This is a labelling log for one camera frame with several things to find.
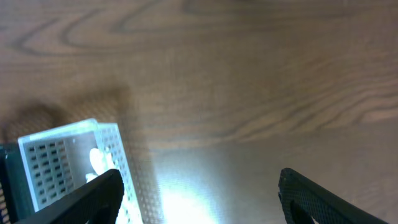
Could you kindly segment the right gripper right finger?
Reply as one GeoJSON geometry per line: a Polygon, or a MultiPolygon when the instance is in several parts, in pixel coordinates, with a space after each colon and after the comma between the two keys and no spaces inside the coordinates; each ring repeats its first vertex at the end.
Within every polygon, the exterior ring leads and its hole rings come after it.
{"type": "Polygon", "coordinates": [[[278,187],[288,224],[384,223],[291,168],[281,170],[278,187]]]}

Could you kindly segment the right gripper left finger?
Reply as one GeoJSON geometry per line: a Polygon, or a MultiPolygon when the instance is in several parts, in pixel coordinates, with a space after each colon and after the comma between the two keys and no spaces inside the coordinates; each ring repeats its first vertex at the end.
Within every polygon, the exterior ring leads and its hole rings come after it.
{"type": "Polygon", "coordinates": [[[20,224],[116,222],[124,195],[120,171],[110,169],[20,224]]]}

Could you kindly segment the white spoon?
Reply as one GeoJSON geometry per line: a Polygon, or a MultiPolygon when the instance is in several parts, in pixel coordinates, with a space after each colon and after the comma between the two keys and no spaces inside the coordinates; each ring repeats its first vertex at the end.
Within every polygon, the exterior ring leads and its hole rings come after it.
{"type": "Polygon", "coordinates": [[[89,153],[89,158],[94,173],[85,175],[87,183],[104,174],[107,170],[116,168],[112,154],[109,151],[103,152],[97,148],[92,148],[89,153]]]}

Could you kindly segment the clear plastic basket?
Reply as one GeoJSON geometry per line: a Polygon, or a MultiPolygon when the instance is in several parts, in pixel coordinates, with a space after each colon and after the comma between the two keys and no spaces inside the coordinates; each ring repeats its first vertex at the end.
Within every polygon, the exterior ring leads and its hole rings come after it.
{"type": "Polygon", "coordinates": [[[85,185],[85,175],[94,173],[89,153],[92,148],[109,151],[124,184],[117,223],[142,223],[132,175],[116,123],[86,119],[58,128],[19,137],[34,211],[48,207],[85,185]]]}

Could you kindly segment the black plastic basket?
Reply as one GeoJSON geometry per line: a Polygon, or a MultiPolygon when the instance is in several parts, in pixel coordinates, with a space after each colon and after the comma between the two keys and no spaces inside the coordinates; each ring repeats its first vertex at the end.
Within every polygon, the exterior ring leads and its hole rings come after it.
{"type": "Polygon", "coordinates": [[[18,144],[1,145],[1,223],[35,213],[18,144]]]}

